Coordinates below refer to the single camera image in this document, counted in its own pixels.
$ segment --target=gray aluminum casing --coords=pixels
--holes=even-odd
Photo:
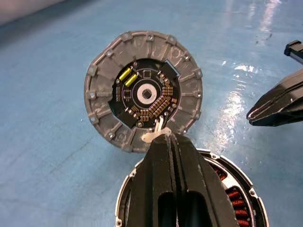
[[[180,73],[180,97],[166,127],[184,133],[200,118],[202,72],[189,51],[172,35],[154,31],[121,34],[90,64],[84,82],[84,102],[90,122],[107,141],[126,152],[146,152],[149,144],[141,137],[150,129],[129,129],[112,113],[112,85],[119,72],[138,59],[169,60]]]

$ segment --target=copper coil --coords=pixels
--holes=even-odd
[[[250,227],[250,223],[246,220],[237,220],[241,227]]]
[[[230,199],[232,199],[232,198],[238,198],[238,197],[240,197],[241,195],[240,195],[240,193],[238,192],[238,191],[232,191],[231,193],[228,193],[227,194],[228,195],[228,197],[230,198]]]
[[[245,206],[245,203],[244,203],[243,200],[234,200],[234,201],[232,201],[232,205],[233,205],[234,207]]]
[[[247,210],[235,210],[237,216],[248,216]]]
[[[221,180],[221,181],[224,180],[225,178],[226,178],[225,175],[221,175],[221,176],[220,176],[220,180]]]

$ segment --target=circular hole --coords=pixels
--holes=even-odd
[[[142,92],[142,96],[145,99],[149,99],[152,96],[152,91],[147,88]]]

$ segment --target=yellow capacitor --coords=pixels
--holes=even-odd
[[[129,87],[131,84],[137,79],[137,74],[133,74],[132,77],[130,77],[126,82],[125,86]]]
[[[122,74],[121,74],[121,76],[119,77],[119,80],[124,80],[127,76],[128,76],[128,74],[130,74],[131,73],[131,71],[132,71],[132,69],[131,68],[127,68]]]

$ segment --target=screw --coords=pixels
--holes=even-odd
[[[139,128],[142,128],[143,123],[142,123],[142,122],[138,122],[138,123],[137,123],[137,126],[138,126]]]

